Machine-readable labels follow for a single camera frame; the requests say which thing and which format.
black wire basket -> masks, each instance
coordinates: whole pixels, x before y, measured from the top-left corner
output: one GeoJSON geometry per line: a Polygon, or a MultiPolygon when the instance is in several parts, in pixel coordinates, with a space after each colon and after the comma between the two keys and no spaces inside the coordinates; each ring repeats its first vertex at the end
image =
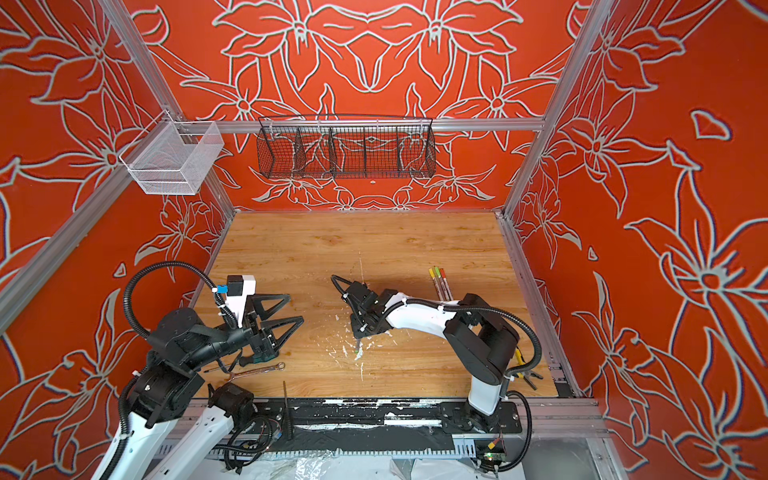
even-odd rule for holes
{"type": "Polygon", "coordinates": [[[259,119],[259,172],[264,177],[429,178],[435,174],[430,118],[351,114],[321,121],[306,118],[259,119]]]}

floral wall pattern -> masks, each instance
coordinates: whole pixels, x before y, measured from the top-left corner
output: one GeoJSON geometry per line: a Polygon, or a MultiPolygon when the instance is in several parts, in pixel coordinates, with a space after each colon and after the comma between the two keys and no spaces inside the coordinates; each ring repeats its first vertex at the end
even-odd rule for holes
{"type": "MultiPolygon", "coordinates": [[[[0,478],[93,475],[118,427],[120,391],[149,350],[123,315],[125,284],[166,259],[205,267],[225,223],[205,186],[189,197],[129,186],[0,337],[0,478]]],[[[198,280],[153,272],[134,291],[137,318],[156,326],[198,280]]]]}
{"type": "Polygon", "coordinates": [[[0,5],[0,290],[160,108],[95,0],[0,5]]]}
{"type": "Polygon", "coordinates": [[[768,8],[620,0],[514,212],[631,478],[768,472],[768,8]]]}
{"type": "MultiPolygon", "coordinates": [[[[121,168],[118,155],[160,108],[91,0],[3,2],[0,86],[2,289],[121,168]]],[[[207,187],[123,192],[0,336],[0,478],[93,473],[118,423],[117,395],[148,351],[119,307],[125,283],[163,259],[205,266],[224,225],[207,187]]],[[[197,281],[154,273],[137,289],[137,315],[151,328],[197,281]]]]}
{"type": "MultiPolygon", "coordinates": [[[[589,2],[127,0],[186,116],[543,115],[589,2]]],[[[267,180],[253,135],[217,173],[242,210],[500,207],[532,132],[438,135],[426,180],[267,180]]]]}

pliers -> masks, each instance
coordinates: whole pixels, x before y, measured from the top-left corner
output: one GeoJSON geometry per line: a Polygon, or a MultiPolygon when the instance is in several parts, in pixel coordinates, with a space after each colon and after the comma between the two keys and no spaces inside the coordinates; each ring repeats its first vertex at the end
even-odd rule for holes
{"type": "MultiPolygon", "coordinates": [[[[525,359],[523,358],[523,354],[520,351],[520,349],[515,350],[515,358],[518,360],[519,365],[523,365],[525,363],[525,359]]],[[[535,377],[539,380],[543,380],[544,377],[539,375],[538,373],[534,372],[533,370],[528,370],[527,372],[518,373],[518,377],[522,378],[525,383],[528,384],[529,387],[531,387],[533,390],[538,390],[536,385],[533,384],[531,379],[529,377],[535,377]]]]}

white wire basket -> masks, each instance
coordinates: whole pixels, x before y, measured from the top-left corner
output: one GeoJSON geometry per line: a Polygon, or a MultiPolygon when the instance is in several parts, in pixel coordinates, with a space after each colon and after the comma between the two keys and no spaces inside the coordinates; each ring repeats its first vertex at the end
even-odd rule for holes
{"type": "Polygon", "coordinates": [[[160,131],[129,164],[128,172],[146,194],[195,195],[224,147],[216,122],[210,122],[196,144],[185,143],[173,122],[160,131]]]}

black cable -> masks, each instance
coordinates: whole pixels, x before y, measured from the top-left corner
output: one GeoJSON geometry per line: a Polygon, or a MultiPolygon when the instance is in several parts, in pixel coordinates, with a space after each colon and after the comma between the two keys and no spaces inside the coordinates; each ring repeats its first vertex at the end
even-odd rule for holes
{"type": "MultiPolygon", "coordinates": [[[[513,460],[512,462],[509,462],[506,465],[502,465],[498,467],[499,472],[506,472],[508,470],[512,470],[514,467],[520,465],[520,462],[523,461],[523,458],[525,457],[525,454],[528,453],[528,448],[531,446],[531,437],[533,436],[533,419],[531,418],[531,406],[528,404],[528,400],[525,398],[525,396],[516,391],[516,390],[510,390],[507,392],[507,396],[514,395],[518,397],[523,402],[523,407],[525,407],[525,418],[528,421],[528,425],[525,427],[525,442],[523,443],[523,449],[518,454],[517,458],[513,460]]],[[[485,461],[484,459],[480,460],[480,469],[484,472],[494,472],[496,471],[496,465],[485,461]]]]}
{"type": "Polygon", "coordinates": [[[347,295],[346,290],[344,290],[341,285],[339,285],[339,282],[346,283],[347,285],[352,285],[352,282],[338,275],[331,275],[331,282],[333,283],[333,286],[336,287],[336,289],[339,291],[339,293],[341,293],[342,300],[344,300],[344,302],[349,305],[349,308],[352,309],[352,316],[355,317],[355,320],[357,320],[360,325],[363,325],[364,322],[358,314],[358,312],[361,311],[359,305],[356,305],[353,302],[353,298],[347,295]]]}
{"type": "MultiPolygon", "coordinates": [[[[150,350],[147,354],[147,365],[141,370],[141,373],[139,375],[143,375],[149,370],[150,366],[154,364],[154,355],[155,352],[150,350]]],[[[120,396],[118,397],[118,415],[120,416],[120,441],[118,442],[118,447],[114,450],[114,454],[112,455],[112,458],[110,458],[109,463],[107,464],[107,468],[104,470],[104,473],[101,474],[100,480],[107,480],[110,475],[112,475],[112,472],[114,471],[115,467],[118,466],[118,463],[120,462],[120,459],[123,456],[123,452],[125,451],[125,447],[128,445],[128,439],[130,436],[128,435],[131,432],[131,422],[128,418],[128,414],[130,413],[130,407],[128,407],[128,394],[131,393],[131,389],[134,388],[134,385],[136,385],[136,381],[138,380],[138,376],[132,376],[130,380],[128,380],[128,384],[125,386],[123,391],[121,392],[120,396]]]]}
{"type": "Polygon", "coordinates": [[[272,430],[272,425],[270,425],[270,420],[264,416],[259,415],[254,417],[254,421],[251,422],[248,426],[240,428],[235,431],[234,434],[230,437],[229,441],[226,445],[216,445],[214,448],[216,449],[223,449],[224,450],[224,464],[226,466],[227,470],[234,470],[238,475],[243,471],[243,467],[247,467],[248,465],[254,463],[256,460],[259,459],[259,457],[266,451],[266,449],[272,444],[272,439],[274,435],[274,431],[272,430]],[[256,420],[261,420],[263,427],[266,427],[266,437],[263,444],[259,445],[257,444],[254,448],[244,448],[244,447],[235,447],[233,446],[233,443],[237,440],[237,437],[240,436],[241,433],[249,430],[252,428],[256,420]],[[253,455],[253,458],[251,460],[238,460],[237,458],[231,458],[230,452],[236,452],[244,455],[253,455]]]}
{"type": "MultiPolygon", "coordinates": [[[[139,280],[141,280],[148,273],[154,272],[155,270],[159,270],[161,268],[168,268],[172,266],[180,266],[182,268],[186,268],[187,270],[191,270],[195,272],[201,279],[203,279],[209,288],[216,288],[214,281],[211,280],[204,271],[190,263],[180,262],[179,260],[168,260],[165,262],[153,263],[152,265],[146,266],[145,268],[139,270],[136,275],[131,278],[131,281],[128,282],[128,285],[125,286],[125,291],[123,292],[123,312],[125,313],[125,319],[128,321],[128,324],[131,325],[131,328],[134,329],[134,331],[142,338],[146,339],[149,337],[150,332],[149,330],[145,329],[138,322],[138,320],[136,320],[136,316],[134,315],[131,299],[134,294],[134,288],[136,287],[136,284],[139,282],[139,280]]],[[[221,294],[214,293],[214,300],[216,301],[216,306],[218,306],[221,310],[224,317],[224,322],[227,324],[227,326],[229,326],[231,329],[237,328],[237,318],[235,317],[234,313],[232,313],[232,310],[227,307],[226,303],[224,303],[224,298],[221,296],[221,294]]]]}
{"type": "Polygon", "coordinates": [[[342,278],[338,275],[331,275],[331,282],[333,282],[333,286],[336,287],[336,289],[341,293],[342,295],[346,293],[346,290],[344,290],[340,285],[339,282],[346,283],[347,285],[352,285],[352,282],[347,280],[346,278],[342,278]]]}
{"type": "MultiPolygon", "coordinates": [[[[438,309],[440,306],[444,309],[446,312],[490,312],[490,313],[497,313],[498,315],[503,316],[504,318],[507,318],[511,320],[515,325],[520,327],[520,329],[528,336],[528,338],[531,339],[531,344],[533,345],[533,358],[531,358],[530,362],[526,362],[522,365],[513,366],[511,368],[508,368],[504,372],[504,376],[508,379],[514,378],[514,376],[520,372],[527,372],[528,370],[531,370],[535,368],[538,363],[541,361],[541,343],[538,341],[538,337],[536,336],[536,332],[533,331],[533,329],[528,326],[528,324],[521,319],[519,319],[517,316],[512,315],[510,312],[505,312],[504,310],[494,308],[492,306],[464,306],[464,305],[443,305],[441,303],[435,303],[431,302],[429,300],[424,300],[420,298],[409,298],[406,300],[408,305],[414,304],[414,305],[424,305],[424,306],[430,306],[434,309],[438,309]]],[[[386,319],[386,317],[392,313],[394,310],[400,308],[401,306],[404,306],[405,303],[398,302],[392,306],[390,306],[387,310],[384,310],[384,313],[382,314],[382,319],[386,319]]]]}

